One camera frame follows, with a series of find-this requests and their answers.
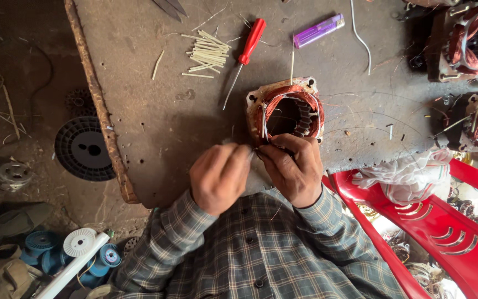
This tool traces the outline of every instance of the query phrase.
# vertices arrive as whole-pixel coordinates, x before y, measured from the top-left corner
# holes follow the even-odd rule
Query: shirt button
[[[262,288],[263,287],[263,281],[261,279],[256,279],[256,288]]]

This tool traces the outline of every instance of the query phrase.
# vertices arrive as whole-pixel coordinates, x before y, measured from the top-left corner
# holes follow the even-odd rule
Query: red plastic chair
[[[478,189],[478,169],[458,160],[451,160],[450,165],[453,177]],[[352,184],[352,174],[356,172],[338,172],[329,175],[329,179],[324,177],[323,182],[340,195],[407,296],[428,298],[355,202],[363,202],[407,232],[440,263],[467,298],[478,298],[478,224],[435,195],[421,203],[396,205],[386,198],[379,184],[368,189]]]

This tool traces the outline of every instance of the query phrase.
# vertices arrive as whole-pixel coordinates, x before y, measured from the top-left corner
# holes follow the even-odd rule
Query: workbench
[[[466,83],[429,83],[403,59],[411,45],[406,23],[390,17],[399,3],[355,0],[352,31],[349,0],[180,0],[188,17],[180,23],[152,0],[66,0],[66,10],[83,59],[103,134],[125,201],[166,207],[189,187],[189,169],[214,144],[249,143],[245,97],[260,86],[289,79],[293,32],[342,13],[345,26],[295,50],[295,77],[316,78],[326,129],[321,144],[325,169],[338,172],[391,161],[434,145],[429,102],[467,91]],[[216,12],[224,9],[211,20]],[[262,41],[243,67],[225,111],[222,100],[235,75],[236,60],[249,33],[241,14],[267,22]],[[232,50],[214,79],[181,76],[195,66],[185,53],[200,29],[229,42]],[[163,58],[156,79],[156,60]],[[247,192],[271,187],[255,158]]]

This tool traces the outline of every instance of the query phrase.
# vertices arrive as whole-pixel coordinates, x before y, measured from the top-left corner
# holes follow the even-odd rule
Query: red screwdriver
[[[243,69],[243,65],[248,65],[248,63],[250,62],[250,55],[252,55],[252,52],[254,52],[254,49],[258,45],[258,42],[261,39],[261,36],[263,35],[263,31],[265,30],[266,26],[267,23],[264,19],[257,19],[256,23],[254,23],[254,27],[252,27],[252,31],[250,31],[248,40],[246,41],[246,45],[244,46],[243,54],[239,56],[239,63],[241,65],[239,66],[239,70],[235,75],[235,79],[232,83],[232,86],[230,87],[230,91],[226,96],[226,100],[224,101],[224,107],[222,107],[223,110],[226,108],[226,103],[228,103],[228,98],[232,93],[232,89],[234,89],[235,83],[237,82],[237,78],[239,77],[239,73]]]

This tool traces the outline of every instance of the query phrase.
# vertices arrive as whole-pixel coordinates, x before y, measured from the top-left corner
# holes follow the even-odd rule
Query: shirt sleeve
[[[218,217],[205,213],[189,191],[171,207],[158,209],[125,261],[112,274],[109,298],[163,297],[167,280],[185,254],[204,243]]]
[[[298,224],[324,258],[333,262],[366,298],[403,298],[388,264],[380,260],[357,220],[322,185],[322,194],[307,208],[295,208]]]

